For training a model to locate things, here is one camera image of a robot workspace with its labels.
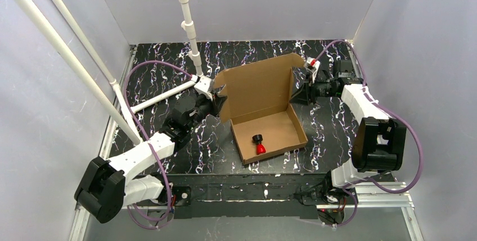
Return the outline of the brown cardboard box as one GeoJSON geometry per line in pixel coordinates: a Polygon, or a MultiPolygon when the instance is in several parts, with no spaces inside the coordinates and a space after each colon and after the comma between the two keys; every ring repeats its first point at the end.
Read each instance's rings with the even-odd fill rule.
{"type": "Polygon", "coordinates": [[[214,87],[228,98],[220,120],[231,123],[231,130],[244,165],[281,155],[306,146],[308,138],[290,104],[295,86],[294,67],[304,59],[289,53],[219,72],[214,87]],[[252,141],[261,134],[266,149],[257,155],[252,141]]]}

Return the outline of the red emergency stop button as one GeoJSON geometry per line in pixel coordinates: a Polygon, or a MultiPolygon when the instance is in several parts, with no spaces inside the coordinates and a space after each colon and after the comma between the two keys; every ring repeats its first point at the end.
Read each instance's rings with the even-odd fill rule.
{"type": "Polygon", "coordinates": [[[262,144],[263,142],[263,136],[261,134],[254,135],[252,137],[252,141],[254,145],[256,146],[256,154],[261,155],[266,153],[266,149],[264,145],[262,144]]]}

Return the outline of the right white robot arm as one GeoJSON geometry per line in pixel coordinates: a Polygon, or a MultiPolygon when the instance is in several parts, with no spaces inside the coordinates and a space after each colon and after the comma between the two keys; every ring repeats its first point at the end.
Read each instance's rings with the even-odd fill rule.
{"type": "Polygon", "coordinates": [[[320,198],[341,205],[346,201],[346,191],[357,182],[400,169],[407,127],[377,107],[363,78],[353,76],[350,60],[339,62],[333,73],[321,69],[320,62],[311,57],[304,67],[305,81],[291,95],[291,103],[310,105],[319,97],[338,97],[359,122],[350,159],[328,171],[320,184],[298,193],[302,200],[320,198]]]}

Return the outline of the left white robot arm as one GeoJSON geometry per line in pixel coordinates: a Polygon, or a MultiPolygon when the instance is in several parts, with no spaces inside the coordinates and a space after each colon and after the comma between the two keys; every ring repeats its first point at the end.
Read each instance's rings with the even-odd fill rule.
{"type": "Polygon", "coordinates": [[[162,195],[171,208],[172,190],[167,176],[138,178],[138,174],[182,149],[198,124],[209,115],[219,116],[226,100],[226,95],[216,92],[211,97],[204,94],[181,97],[159,132],[150,139],[107,160],[92,159],[74,199],[102,224],[112,220],[125,206],[160,199],[162,195]]]}

